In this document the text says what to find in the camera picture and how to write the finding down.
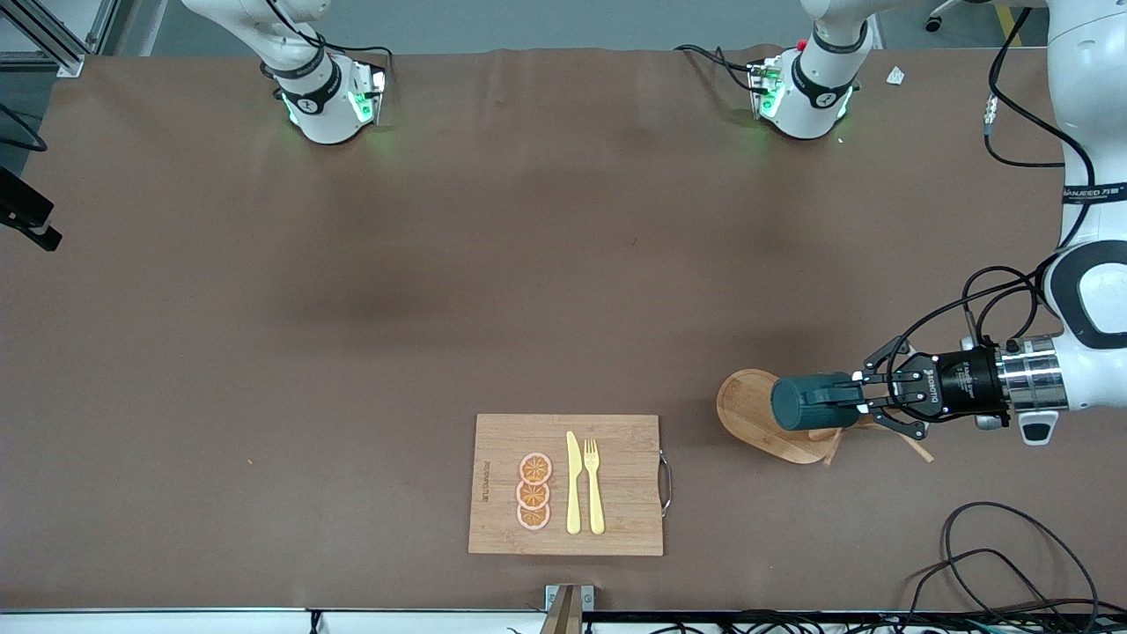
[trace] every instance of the black cable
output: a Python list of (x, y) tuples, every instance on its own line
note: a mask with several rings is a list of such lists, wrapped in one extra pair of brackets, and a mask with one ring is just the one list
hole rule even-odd
[(796, 634), (792, 627), (797, 627), (798, 634), (806, 634), (806, 628), (804, 627), (805, 625), (813, 626), (818, 634), (825, 634), (825, 629), (822, 628), (822, 625), (817, 620), (814, 620), (809, 616), (800, 613), (782, 613), (778, 610), (763, 609), (744, 610), (739, 613), (739, 617), (742, 620), (751, 617), (751, 620), (753, 622), (762, 622), (748, 629), (749, 634), (753, 632), (756, 634), (766, 634), (777, 627), (782, 627), (788, 634)]
[(34, 118), (36, 120), (43, 120), (43, 115), (38, 115), (38, 114), (35, 114), (35, 113), (29, 113), (29, 111), (24, 111), (24, 110), (17, 110), (16, 108), (11, 108), (11, 111), (18, 114), (19, 116), (21, 116), (24, 118)]
[[(1085, 169), (1085, 171), (1088, 173), (1088, 185), (1089, 186), (1094, 186), (1095, 185), (1095, 167), (1092, 163), (1091, 157), (1089, 157), (1088, 152), (1084, 151), (1084, 148), (1081, 146), (1081, 144), (1075, 139), (1073, 139), (1072, 136), (1070, 136), (1068, 134), (1062, 132), (1059, 128), (1057, 128), (1057, 127), (1055, 127), (1055, 126), (1046, 123), (1045, 120), (1042, 120), (1037, 115), (1035, 115), (1035, 114), (1030, 113), (1029, 110), (1027, 110), (1026, 108), (1021, 107), (1017, 101), (1014, 101), (1004, 91), (1002, 91), (1002, 89), (997, 84), (999, 75), (1002, 72), (1003, 64), (1005, 63), (1006, 53), (1009, 53), (1010, 46), (1013, 44), (1014, 38), (1018, 36), (1018, 33), (1021, 30), (1021, 27), (1026, 24), (1026, 20), (1029, 18), (1030, 11), (1031, 10), (1028, 9), (1028, 8), (1027, 9), (1022, 9), (1022, 11), (1018, 16), (1017, 20), (1014, 20), (1013, 28), (1010, 29), (1010, 34), (1006, 36), (1005, 42), (1002, 44), (1002, 47), (999, 48), (997, 55), (995, 55), (994, 61), (991, 64), (990, 75), (988, 75), (988, 83), (990, 83), (991, 92), (993, 95), (995, 95), (999, 98), (999, 100), (1001, 100), (1002, 102), (1004, 102), (1011, 109), (1013, 109), (1014, 111), (1017, 111), (1021, 116), (1026, 117), (1027, 119), (1029, 119), (1030, 122), (1032, 122), (1035, 125), (1037, 125), (1041, 130), (1045, 130), (1049, 134), (1053, 134), (1054, 136), (1056, 136), (1057, 139), (1059, 139), (1061, 141), (1063, 141), (1065, 144), (1067, 144), (1070, 148), (1072, 148), (1072, 150), (1074, 152), (1076, 152), (1076, 155), (1079, 155), (1080, 159), (1081, 159), (1081, 161), (1083, 161), (1083, 163), (1084, 163), (1084, 169)], [(990, 150), (992, 152), (992, 155), (995, 155), (995, 152), (992, 151), (993, 148), (990, 146), (988, 135), (987, 135), (987, 139), (986, 139), (986, 143), (987, 143), (987, 150)], [(887, 372), (887, 379), (886, 379), (885, 384), (886, 384), (886, 389), (888, 390), (888, 393), (889, 393), (889, 395), (888, 395), (889, 402), (891, 404), (894, 404), (898, 410), (900, 410), (903, 412), (907, 412), (908, 414), (912, 414), (912, 416), (916, 417), (917, 419), (920, 419), (921, 421), (924, 421), (924, 422), (946, 422), (946, 421), (949, 421), (949, 420), (952, 420), (952, 419), (957, 418), (957, 417), (929, 417), (929, 416), (924, 416), (922, 412), (919, 412), (917, 410), (915, 410), (914, 408), (912, 408), (912, 405), (909, 405), (907, 403), (900, 402), (899, 398), (895, 393), (894, 385), (893, 385), (893, 383), (894, 383), (893, 382), (893, 376), (894, 376), (893, 373), (896, 369), (896, 358), (899, 356), (899, 349), (900, 349), (900, 347), (904, 346), (904, 342), (907, 341), (908, 337), (912, 333), (914, 333), (916, 330), (919, 330), (920, 328), (922, 328), (924, 324), (926, 324), (931, 320), (934, 320), (935, 316), (938, 316), (939, 314), (942, 314), (943, 312), (947, 312), (951, 307), (953, 307), (956, 305), (962, 305), (964, 309), (965, 309), (965, 311), (969, 314), (970, 313), (969, 302), (973, 301), (973, 298), (977, 298), (977, 297), (980, 297), (980, 296), (986, 296), (986, 294), (990, 294), (991, 292), (1008, 291), (1009, 288), (1011, 288), (1013, 286), (1017, 286), (1017, 285), (1024, 285), (1026, 287), (1020, 288), (1020, 289), (1028, 289), (1028, 292), (1030, 293), (1030, 312), (1029, 312), (1029, 315), (1027, 316), (1026, 325), (1023, 325), (1022, 329), (1019, 331), (1021, 334), (1024, 334), (1029, 330), (1029, 328), (1032, 325), (1032, 322), (1036, 320), (1037, 305), (1039, 303), (1038, 300), (1044, 298), (1044, 294), (1040, 291), (1040, 286), (1041, 286), (1041, 279), (1044, 277), (1045, 271), (1047, 270), (1048, 266), (1053, 262), (1056, 253), (1059, 252), (1062, 249), (1066, 248), (1072, 242), (1073, 238), (1076, 236), (1076, 233), (1080, 231), (1080, 226), (1084, 222), (1084, 218), (1088, 216), (1088, 213), (1089, 213), (1090, 208), (1091, 208), (1091, 205), (1086, 204), (1086, 203), (1081, 206), (1080, 213), (1077, 213), (1076, 218), (1073, 221), (1072, 227), (1070, 229), (1068, 233), (1065, 234), (1065, 236), (1057, 243), (1054, 255), (1050, 255), (1048, 258), (1046, 258), (1044, 261), (1041, 261), (1037, 266), (1037, 268), (1033, 269), (1032, 273), (1021, 274), (1021, 273), (1017, 271), (1015, 269), (1009, 268), (1009, 267), (990, 267), (991, 269), (995, 269), (995, 270), (1008, 269), (1009, 271), (1013, 271), (1015, 275), (1019, 275), (1019, 278), (1014, 279), (1013, 282), (1011, 282), (1009, 284), (1003, 284), (1003, 285), (1000, 285), (1000, 286), (993, 286), (988, 291), (982, 291), (979, 293), (975, 293), (971, 296), (967, 296), (967, 291), (969, 289), (970, 283), (975, 278), (977, 278), (977, 276), (978, 276), (978, 274), (976, 274), (976, 275), (971, 276), (971, 278), (968, 280), (968, 283), (964, 286), (964, 295), (962, 295), (962, 297), (959, 298), (959, 301), (952, 302), (952, 303), (948, 303), (947, 305), (943, 305), (943, 306), (941, 306), (941, 307), (939, 307), (937, 310), (933, 310), (928, 315), (925, 315), (923, 320), (921, 320), (921, 321), (916, 322), (915, 324), (913, 324), (913, 327), (911, 329), (908, 329), (903, 336), (900, 336), (899, 338), (897, 338), (896, 343), (895, 343), (895, 346), (894, 346), (894, 348), (891, 350), (891, 354), (890, 354), (888, 360), (886, 361), (886, 364), (887, 364), (886, 367), (887, 367), (888, 372)], [(987, 306), (984, 310), (984, 312), (988, 312), (990, 309), (992, 309), (994, 305), (997, 304), (997, 301), (1000, 301), (1000, 300), (992, 300), (991, 303), (987, 304)], [(982, 325), (983, 322), (984, 322), (984, 316), (983, 315), (979, 315), (979, 319), (977, 321), (974, 321), (974, 323), (976, 325), (975, 337), (979, 340), (978, 343), (982, 343), (982, 332), (980, 332), (980, 328), (982, 327), (980, 325)], [(903, 425), (902, 421), (898, 421), (896, 418), (894, 418), (891, 416), (888, 416), (888, 418), (889, 418), (889, 420), (891, 420), (894, 422)]]
[[(965, 553), (959, 553), (958, 555), (955, 555), (955, 556), (948, 555), (947, 559), (944, 559), (942, 562), (939, 562), (938, 564), (931, 566), (931, 569), (928, 571), (928, 573), (924, 574), (920, 579), (920, 581), (916, 583), (915, 592), (913, 593), (913, 597), (912, 597), (912, 606), (908, 608), (908, 618), (911, 619), (912, 615), (919, 608), (919, 606), (920, 606), (920, 596), (923, 592), (924, 586), (928, 583), (928, 581), (932, 577), (934, 577), (935, 574), (938, 574), (938, 573), (940, 573), (940, 572), (942, 572), (942, 571), (944, 571), (947, 569), (952, 569), (952, 570), (957, 569), (958, 566), (956, 564), (958, 564), (962, 560), (970, 559), (970, 557), (976, 556), (976, 555), (983, 555), (983, 554), (994, 555), (995, 557), (997, 557), (999, 560), (1001, 560), (1002, 563), (1004, 563), (1010, 569), (1010, 571), (1013, 572), (1014, 575), (1018, 577), (1018, 579), (1021, 580), (1021, 582), (1026, 586), (1026, 589), (1028, 589), (1031, 593), (1033, 593), (1033, 596), (1036, 596), (1040, 601), (1042, 601), (1042, 602), (1048, 601), (1048, 599), (1045, 598), (1045, 595), (1037, 588), (1037, 586), (1029, 579), (1029, 577), (1024, 572), (1022, 572), (1021, 569), (1019, 569), (1018, 565), (1014, 564), (1012, 560), (1010, 560), (1010, 557), (1005, 556), (1004, 554), (1002, 554), (1001, 552), (999, 552), (999, 551), (996, 551), (994, 548), (975, 548), (973, 551), (967, 551)], [(990, 608), (990, 606), (987, 606), (982, 600), (979, 600), (978, 597), (975, 596), (973, 592), (968, 592), (968, 596), (970, 596), (970, 598), (976, 604), (978, 604), (979, 607), (982, 607), (984, 610), (986, 610), (986, 613), (985, 613), (986, 615), (990, 615), (992, 617), (1000, 616), (1000, 613), (996, 613), (996, 611), (992, 610)], [(1027, 629), (1027, 628), (1024, 628), (1024, 627), (1022, 627), (1020, 625), (1013, 625), (1013, 626), (1017, 627), (1018, 629), (1023, 631), (1023, 632), (1029, 632), (1030, 634), (1039, 634), (1036, 631)], [(903, 632), (903, 627), (900, 627), (900, 628), (897, 629), (898, 634), (902, 633), (902, 632)]]
[[(955, 300), (955, 301), (952, 301), (950, 303), (947, 303), (944, 305), (941, 305), (941, 306), (937, 307), (935, 310), (932, 310), (928, 314), (924, 314), (923, 316), (921, 316), (920, 320), (916, 321), (915, 324), (912, 324), (912, 327), (908, 328), (907, 331), (904, 331), (904, 333), (902, 336), (899, 336), (896, 339), (896, 341), (894, 342), (891, 352), (889, 354), (888, 359), (885, 360), (886, 368), (888, 370), (887, 373), (885, 373), (886, 374), (885, 386), (888, 390), (889, 402), (893, 403), (896, 407), (896, 409), (898, 409), (898, 410), (900, 410), (903, 412), (907, 412), (907, 413), (912, 414), (913, 417), (915, 417), (915, 418), (917, 418), (917, 419), (920, 419), (921, 421), (924, 421), (924, 422), (929, 422), (929, 423), (942, 423), (942, 422), (947, 422), (947, 421), (952, 420), (952, 419), (957, 419), (958, 416), (953, 416), (953, 414), (952, 416), (948, 416), (948, 417), (930, 417), (928, 414), (924, 414), (923, 412), (920, 412), (920, 411), (915, 410), (909, 404), (903, 403), (903, 402), (899, 401), (899, 398), (897, 396), (897, 394), (895, 392), (895, 389), (893, 386), (893, 379), (895, 377), (893, 373), (896, 369), (896, 358), (899, 357), (900, 347), (903, 347), (904, 342), (906, 342), (908, 340), (908, 338), (911, 338), (916, 331), (919, 331), (921, 328), (923, 328), (929, 322), (931, 322), (932, 320), (934, 320), (935, 316), (939, 316), (940, 314), (942, 314), (942, 313), (944, 313), (944, 312), (947, 312), (947, 311), (949, 311), (949, 310), (951, 310), (953, 307), (958, 307), (960, 305), (966, 305), (968, 302), (971, 302), (971, 301), (974, 301), (976, 298), (980, 298), (980, 297), (984, 297), (984, 296), (992, 295), (994, 293), (1004, 291), (1006, 288), (1011, 288), (1011, 287), (1013, 287), (1013, 286), (1015, 286), (1018, 284), (1022, 284), (1022, 283), (1027, 283), (1027, 279), (1024, 277), (1022, 277), (1020, 279), (1014, 279), (1012, 282), (1006, 282), (1004, 284), (997, 284), (997, 285), (991, 286), (988, 288), (978, 291), (978, 292), (976, 292), (974, 294), (970, 294), (968, 296), (964, 296), (964, 297), (957, 298), (957, 300)], [(885, 413), (885, 416), (888, 417), (893, 422), (897, 422), (897, 423), (904, 425), (902, 421), (898, 421), (895, 417), (889, 416), (887, 412)]]
[(986, 305), (983, 306), (983, 311), (978, 313), (978, 320), (975, 322), (975, 338), (977, 338), (979, 342), (983, 341), (983, 324), (986, 323), (986, 315), (990, 313), (990, 311), (993, 310), (994, 306), (997, 305), (997, 303), (1003, 298), (1015, 293), (1024, 293), (1024, 292), (1028, 292), (1030, 297), (1029, 314), (1026, 316), (1026, 323), (1022, 324), (1018, 333), (1010, 339), (1015, 340), (1029, 331), (1029, 328), (1033, 325), (1033, 320), (1037, 319), (1037, 307), (1038, 307), (1037, 293), (1035, 291), (1031, 291), (1027, 286), (1008, 288), (991, 297), (991, 300), (986, 302)]
[(660, 629), (655, 629), (655, 631), (650, 632), (649, 634), (665, 634), (666, 632), (680, 632), (681, 634), (687, 634), (687, 633), (691, 632), (692, 634), (704, 634), (700, 629), (696, 629), (695, 627), (685, 625), (683, 623), (678, 623), (678, 624), (672, 625), (669, 627), (663, 627)]
[[(1008, 607), (1004, 607), (1004, 608), (1000, 608), (997, 611), (1000, 611), (1000, 613), (1019, 611), (1020, 613), (1020, 611), (1024, 611), (1024, 610), (1039, 610), (1039, 609), (1048, 609), (1050, 607), (1073, 606), (1073, 605), (1075, 605), (1075, 606), (1091, 606), (1092, 605), (1092, 600), (1091, 599), (1051, 599), (1051, 600), (1048, 600), (1048, 601), (1038, 601), (1038, 602), (1032, 602), (1032, 604), (1018, 604), (1015, 606), (1008, 606)], [(1125, 607), (1117, 606), (1115, 604), (1111, 604), (1111, 602), (1108, 602), (1108, 601), (1103, 601), (1103, 600), (1100, 600), (1099, 605), (1100, 605), (1101, 608), (1112, 609), (1112, 610), (1116, 610), (1117, 613), (1127, 615), (1127, 608), (1125, 608)]]
[[(1075, 139), (1073, 139), (1068, 134), (1065, 134), (1058, 127), (1045, 123), (1044, 120), (1041, 120), (1040, 117), (1018, 105), (1017, 101), (1011, 99), (997, 86), (997, 78), (1002, 72), (1002, 64), (1005, 63), (1005, 55), (1010, 51), (1010, 45), (1013, 43), (1014, 37), (1018, 36), (1018, 32), (1020, 32), (1021, 27), (1026, 24), (1026, 20), (1029, 18), (1029, 14), (1031, 11), (1032, 9), (1028, 8), (1021, 10), (1021, 14), (1018, 15), (1018, 19), (1015, 19), (1013, 23), (1013, 28), (1010, 29), (1010, 35), (1005, 38), (1005, 42), (999, 50), (997, 55), (994, 57), (994, 62), (991, 64), (990, 75), (988, 75), (991, 92), (993, 92), (1003, 104), (1010, 106), (1010, 108), (1013, 109), (1015, 113), (1026, 117), (1041, 130), (1056, 136), (1065, 144), (1067, 144), (1070, 148), (1072, 148), (1072, 150), (1076, 152), (1076, 155), (1080, 157), (1080, 160), (1083, 161), (1084, 163), (1084, 170), (1088, 172), (1088, 186), (1093, 187), (1095, 186), (1095, 166), (1092, 163), (1092, 159), (1091, 157), (1088, 155), (1088, 152), (1084, 151), (1084, 148), (1081, 146), (1081, 144), (1076, 142)], [(1070, 242), (1072, 242), (1072, 239), (1075, 238), (1076, 233), (1080, 231), (1080, 225), (1083, 224), (1084, 218), (1088, 217), (1088, 212), (1090, 208), (1091, 204), (1088, 203), (1081, 206), (1080, 213), (1076, 214), (1076, 220), (1073, 221), (1072, 229), (1064, 236), (1064, 239), (1062, 239), (1057, 243), (1056, 250), (1061, 250), (1067, 247)]]
[[(978, 279), (978, 277), (982, 277), (983, 275), (986, 275), (988, 273), (1009, 273), (1009, 274), (1013, 275), (1017, 279), (1019, 279), (1019, 280), (1021, 280), (1021, 282), (1023, 282), (1026, 284), (1026, 287), (1023, 287), (1021, 289), (1026, 289), (1030, 294), (1029, 315), (1026, 319), (1026, 324), (1018, 331), (1017, 334), (1014, 334), (1012, 338), (1010, 338), (1010, 339), (1018, 339), (1021, 336), (1026, 334), (1026, 332), (1029, 331), (1030, 327), (1033, 325), (1033, 321), (1037, 319), (1037, 311), (1038, 311), (1038, 307), (1040, 306), (1039, 300), (1041, 298), (1040, 289), (1038, 288), (1037, 284), (1031, 278), (1032, 277), (1031, 275), (1022, 273), (1021, 270), (1018, 270), (1017, 268), (1013, 268), (1012, 266), (1002, 266), (1002, 265), (986, 266), (984, 268), (979, 268), (978, 270), (975, 270), (974, 274), (971, 274), (969, 277), (967, 277), (967, 280), (962, 284), (962, 295), (961, 295), (962, 298), (967, 298), (967, 295), (970, 294), (970, 286), (974, 285), (974, 283)], [(993, 307), (993, 305), (988, 305), (987, 309), (984, 311), (984, 313), (988, 312), (990, 307)], [(976, 346), (983, 346), (985, 342), (983, 341), (982, 328), (980, 327), (979, 328), (975, 328), (975, 324), (977, 322), (975, 320), (974, 312), (971, 312), (971, 310), (970, 310), (970, 302), (969, 301), (962, 304), (962, 312), (966, 315), (968, 327), (970, 327), (970, 329), (971, 329), (971, 333), (973, 333), (974, 339), (975, 339), (975, 345)], [(985, 321), (985, 316), (980, 315), (979, 320), (980, 321)]]
[(880, 627), (888, 627), (888, 625), (889, 624), (887, 622), (868, 623), (864, 625), (859, 625), (857, 627), (846, 629), (842, 634), (862, 634), (864, 632), (872, 632), (873, 629), (878, 629)]
[(1010, 160), (1003, 155), (1000, 155), (995, 150), (993, 143), (990, 142), (990, 134), (983, 134), (983, 143), (986, 145), (986, 151), (990, 155), (1004, 164), (1011, 167), (1064, 167), (1064, 162), (1024, 162), (1020, 160)]
[(310, 46), (318, 46), (318, 47), (325, 46), (326, 48), (330, 48), (339, 53), (349, 53), (349, 52), (363, 53), (370, 51), (382, 51), (388, 55), (388, 65), (391, 65), (391, 60), (392, 57), (394, 57), (394, 54), (391, 52), (391, 48), (388, 48), (387, 46), (343, 46), (340, 44), (332, 44), (331, 42), (327, 41), (323, 35), (317, 33), (316, 30), (313, 33), (317, 33), (317, 39), (313, 39), (312, 37), (299, 30), (298, 26), (291, 23), (287, 17), (285, 17), (285, 14), (283, 14), (282, 10), (277, 8), (277, 0), (264, 0), (264, 1), (269, 6), (270, 10), (274, 11), (274, 15), (277, 16), (279, 20), (282, 20), (282, 24), (284, 24), (286, 28), (295, 33), (302, 39), (304, 39), (305, 43), (309, 44)]
[(39, 136), (39, 133), (36, 132), (34, 127), (28, 125), (26, 120), (24, 120), (18, 114), (16, 114), (16, 110), (9, 108), (3, 104), (0, 104), (0, 111), (8, 115), (12, 120), (16, 122), (16, 125), (23, 127), (25, 132), (27, 132), (33, 139), (35, 139), (35, 144), (33, 145), (30, 143), (25, 143), (24, 141), (16, 141), (15, 139), (0, 139), (0, 143), (3, 143), (5, 145), (11, 145), (14, 148), (19, 148), (21, 150), (28, 150), (32, 152), (47, 151), (47, 143), (46, 141), (43, 140), (43, 136)]
[[(1084, 563), (1080, 561), (1080, 557), (1076, 555), (1076, 553), (1074, 553), (1073, 550), (1070, 548), (1068, 545), (1065, 544), (1063, 539), (1057, 537), (1057, 535), (1053, 533), (1047, 526), (1041, 524), (1039, 520), (1037, 520), (1029, 514), (1019, 511), (1013, 507), (1002, 504), (1000, 502), (987, 502), (987, 501), (969, 502), (967, 504), (959, 507), (958, 509), (955, 509), (953, 511), (951, 511), (951, 515), (947, 517), (947, 521), (943, 523), (943, 553), (946, 557), (948, 560), (951, 560), (953, 556), (951, 548), (951, 533), (955, 528), (956, 520), (958, 520), (959, 516), (961, 516), (967, 510), (977, 507), (990, 507), (990, 508), (1001, 509), (1003, 511), (1018, 516), (1019, 518), (1031, 524), (1033, 527), (1036, 527), (1038, 530), (1045, 534), (1049, 539), (1055, 542), (1056, 545), (1059, 546), (1061, 550), (1064, 551), (1066, 555), (1068, 555), (1068, 559), (1071, 559), (1072, 562), (1076, 564), (1076, 568), (1080, 569), (1080, 573), (1084, 577), (1084, 581), (1088, 583), (1088, 589), (1091, 592), (1092, 613), (1089, 616), (1088, 626), (1084, 627), (1083, 629), (1085, 634), (1089, 634), (1092, 631), (1092, 628), (1095, 627), (1095, 622), (1100, 617), (1100, 597), (1099, 592), (1095, 589), (1095, 581), (1092, 580), (1092, 574), (1088, 571), (1088, 568), (1084, 565)], [(967, 596), (974, 599), (975, 602), (977, 602), (978, 605), (983, 606), (985, 609), (988, 610), (990, 608), (987, 608), (985, 604), (983, 604), (983, 601), (974, 593), (974, 591), (970, 590), (970, 587), (967, 586), (966, 580), (962, 579), (961, 574), (959, 574), (958, 568), (955, 565), (951, 565), (950, 568), (951, 568), (951, 574), (955, 577), (956, 581), (959, 582), (959, 586), (967, 593)]]
[(720, 57), (716, 56), (713, 53), (706, 51), (704, 48), (695, 44), (682, 44), (681, 46), (674, 48), (674, 51), (689, 51), (692, 53), (696, 53), (698, 55), (708, 59), (708, 61), (712, 62), (713, 64), (728, 64), (729, 68), (731, 68), (733, 70), (743, 70), (743, 71), (747, 70), (746, 65), (739, 65), (736, 64), (735, 62), (721, 61)]
[(686, 51), (686, 52), (691, 52), (691, 53), (696, 53), (696, 54), (703, 56), (704, 59), (707, 59), (708, 61), (712, 62), (713, 64), (724, 66), (724, 69), (726, 71), (728, 71), (728, 77), (730, 77), (731, 80), (736, 82), (736, 86), (739, 86), (744, 90), (747, 90), (748, 92), (754, 92), (756, 95), (766, 95), (767, 93), (767, 90), (765, 88), (758, 88), (758, 87), (752, 86), (749, 83), (745, 83), (742, 79), (739, 79), (739, 75), (736, 74), (737, 70), (738, 71), (743, 71), (743, 72), (747, 72), (747, 70), (748, 70), (747, 66), (749, 66), (752, 64), (755, 64), (755, 63), (758, 63), (758, 62), (762, 62), (763, 60), (755, 60), (755, 61), (752, 61), (752, 62), (747, 62), (746, 64), (737, 64), (735, 62), (728, 61), (728, 57), (726, 57), (724, 55), (724, 50), (720, 48), (719, 46), (717, 46), (716, 51), (712, 52), (712, 53), (709, 53), (708, 51), (706, 51), (704, 48), (701, 48), (700, 46), (698, 46), (695, 44), (682, 44), (681, 46), (677, 46), (676, 48), (674, 48), (674, 51)]

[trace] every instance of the yellow knife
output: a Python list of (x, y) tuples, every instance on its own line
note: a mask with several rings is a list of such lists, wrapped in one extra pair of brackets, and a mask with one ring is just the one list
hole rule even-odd
[(578, 535), (579, 526), (579, 474), (583, 473), (583, 454), (575, 435), (567, 432), (567, 532)]

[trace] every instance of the gray floor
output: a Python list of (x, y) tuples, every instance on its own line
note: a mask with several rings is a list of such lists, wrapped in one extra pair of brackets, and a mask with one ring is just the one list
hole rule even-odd
[[(920, 1), (880, 15), (888, 48), (999, 46), (996, 9), (960, 5), (938, 33), (923, 24), (938, 5)], [(133, 0), (115, 29), (118, 54), (169, 56), (250, 55), (227, 30), (188, 11), (179, 0)], [(1047, 12), (1036, 11), (1022, 34), (1044, 45)], [(381, 44), (401, 54), (474, 53), (496, 48), (672, 48), (678, 44), (744, 48), (758, 43), (793, 45), (810, 23), (798, 0), (337, 0), (318, 29), (344, 45)], [(0, 100), (35, 115), (46, 109), (54, 75), (0, 72)], [(30, 119), (37, 125), (37, 120)], [(10, 122), (0, 136), (23, 137)], [(0, 145), (0, 164), (23, 169), (27, 152)]]

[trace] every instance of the wooden cutting board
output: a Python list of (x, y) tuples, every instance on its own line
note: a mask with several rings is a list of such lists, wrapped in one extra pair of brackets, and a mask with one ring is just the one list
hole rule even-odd
[[(579, 476), (583, 530), (567, 533), (568, 431), (598, 441), (606, 532), (591, 533), (587, 473)], [(663, 554), (657, 417), (480, 414), (473, 450), (470, 553), (515, 555)], [(551, 459), (551, 518), (540, 530), (516, 520), (517, 467), (539, 452)]]

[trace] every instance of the brown tabletop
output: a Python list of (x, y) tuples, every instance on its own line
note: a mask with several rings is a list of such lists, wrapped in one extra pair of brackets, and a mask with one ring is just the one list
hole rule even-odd
[[(585, 582), (603, 608), (904, 607), (978, 499), (1127, 600), (1120, 412), (1042, 449), (949, 423), (931, 465), (858, 432), (829, 468), (717, 421), (729, 374), (854, 369), (979, 266), (1051, 248), (1059, 172), (982, 148), (991, 55), (875, 53), (813, 142), (681, 53), (402, 57), (387, 125), (339, 146), (290, 126), (251, 59), (90, 59), (26, 171), (62, 247), (2, 238), (0, 602), (516, 608)], [(1004, 74), (1047, 111), (1044, 52)], [(1008, 111), (996, 144), (1059, 157)], [(660, 417), (664, 557), (467, 554), (474, 417), (523, 412)], [(1021, 524), (976, 512), (976, 545), (1083, 593)], [(946, 581), (924, 605), (971, 607)]]

